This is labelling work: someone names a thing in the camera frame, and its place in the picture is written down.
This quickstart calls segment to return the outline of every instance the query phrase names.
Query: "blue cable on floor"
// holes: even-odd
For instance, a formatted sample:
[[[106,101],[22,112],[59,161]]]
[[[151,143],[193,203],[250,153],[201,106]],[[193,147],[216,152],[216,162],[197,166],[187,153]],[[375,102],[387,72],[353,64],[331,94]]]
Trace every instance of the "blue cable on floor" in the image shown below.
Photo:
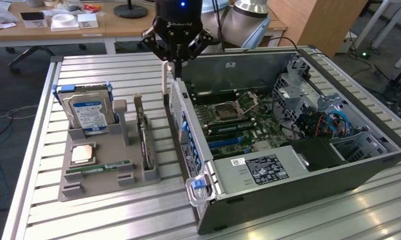
[[[0,177],[2,177],[3,185],[4,185],[4,197],[3,197],[3,200],[0,202],[0,207],[2,207],[2,205],[6,203],[6,200],[7,200],[7,197],[8,197],[8,189],[7,189],[6,178],[4,178],[4,174],[3,174],[3,170],[2,170],[2,165],[0,165]]]
[[[2,124],[2,123],[0,123],[0,126],[6,126],[8,128],[8,134],[7,134],[6,138],[0,141],[0,144],[2,144],[2,143],[4,143],[4,141],[8,139],[8,137],[12,134],[12,127],[11,127],[11,125]]]

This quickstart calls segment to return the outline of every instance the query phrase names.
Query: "chair wheel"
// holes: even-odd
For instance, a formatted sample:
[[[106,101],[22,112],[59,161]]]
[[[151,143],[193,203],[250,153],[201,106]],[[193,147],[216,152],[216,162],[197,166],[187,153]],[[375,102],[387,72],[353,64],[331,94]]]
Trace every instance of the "chair wheel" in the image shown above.
[[[10,68],[10,72],[14,74],[14,75],[20,75],[20,69],[18,68]]]
[[[6,51],[7,51],[10,54],[12,54],[12,53],[15,53],[15,48],[12,48],[12,47],[6,47]]]

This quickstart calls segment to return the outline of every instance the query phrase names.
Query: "green circuit board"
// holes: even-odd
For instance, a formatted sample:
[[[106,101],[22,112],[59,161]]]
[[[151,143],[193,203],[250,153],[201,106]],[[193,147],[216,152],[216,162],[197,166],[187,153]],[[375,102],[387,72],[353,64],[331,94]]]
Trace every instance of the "green circuit board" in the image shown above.
[[[209,144],[244,137],[237,144],[212,147],[214,159],[229,158],[278,148],[282,143],[288,142],[288,137],[280,127],[281,124],[269,109],[266,98],[260,95],[258,99],[256,99],[258,102],[257,105],[246,97],[242,99],[244,102],[240,102],[240,108],[242,110],[250,109],[245,114],[233,109],[237,108],[237,104],[232,102],[196,105],[197,115],[204,126],[204,133]],[[226,132],[221,134],[218,132],[220,129],[213,131],[216,128]]]

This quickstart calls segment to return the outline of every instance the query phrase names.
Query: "hard drive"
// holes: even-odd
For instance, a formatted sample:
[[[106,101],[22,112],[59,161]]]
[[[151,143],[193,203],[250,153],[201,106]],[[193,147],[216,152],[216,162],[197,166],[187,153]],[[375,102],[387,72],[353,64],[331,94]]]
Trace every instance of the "hard drive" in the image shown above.
[[[101,134],[117,123],[113,111],[111,84],[94,86],[63,85],[54,94],[65,108],[70,126],[86,135]]]

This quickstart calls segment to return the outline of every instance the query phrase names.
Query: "motherboard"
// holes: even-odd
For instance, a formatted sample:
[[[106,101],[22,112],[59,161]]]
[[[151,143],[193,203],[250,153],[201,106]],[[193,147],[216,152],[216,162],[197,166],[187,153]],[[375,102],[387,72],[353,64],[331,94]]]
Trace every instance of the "motherboard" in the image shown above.
[[[233,91],[193,101],[214,159],[278,148],[288,141],[266,94]]]

